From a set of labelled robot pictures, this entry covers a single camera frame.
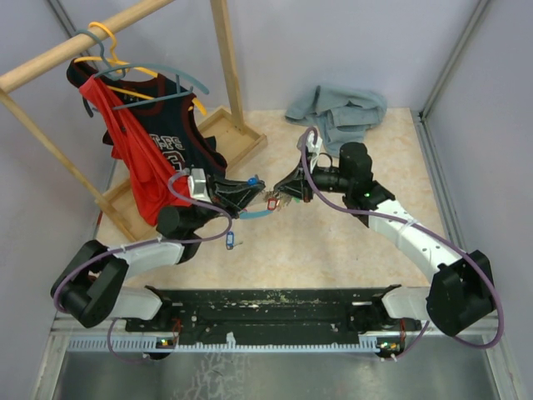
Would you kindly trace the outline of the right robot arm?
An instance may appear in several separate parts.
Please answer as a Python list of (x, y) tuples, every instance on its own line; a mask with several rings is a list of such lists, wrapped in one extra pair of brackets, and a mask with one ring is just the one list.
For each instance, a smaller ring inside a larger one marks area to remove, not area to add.
[(391, 241), (430, 284), (387, 292), (371, 310), (375, 325), (388, 330), (402, 318), (430, 320), (442, 333), (454, 337), (496, 310), (496, 300), (487, 287), (492, 282), (488, 258), (480, 251), (463, 256), (425, 232), (375, 180), (364, 144), (342, 145), (336, 167), (317, 166), (318, 156), (316, 145), (306, 145), (305, 157), (275, 185), (275, 193), (306, 203), (316, 193), (340, 193), (345, 208), (367, 228)]

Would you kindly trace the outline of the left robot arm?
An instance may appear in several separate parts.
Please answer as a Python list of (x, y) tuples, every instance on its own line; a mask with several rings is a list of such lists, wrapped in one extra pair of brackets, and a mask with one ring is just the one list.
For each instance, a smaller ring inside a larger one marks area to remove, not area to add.
[(55, 308), (94, 328), (108, 318), (135, 318), (161, 331), (172, 324), (173, 311), (153, 287), (135, 289), (124, 283), (136, 275), (186, 263), (206, 240), (196, 234), (214, 218), (227, 227), (208, 237), (226, 238), (232, 222), (265, 192), (259, 177), (229, 180), (204, 173), (201, 168), (177, 172), (167, 180), (167, 194), (175, 204), (162, 207), (157, 216), (157, 237), (108, 247), (96, 239), (85, 242), (52, 285)]

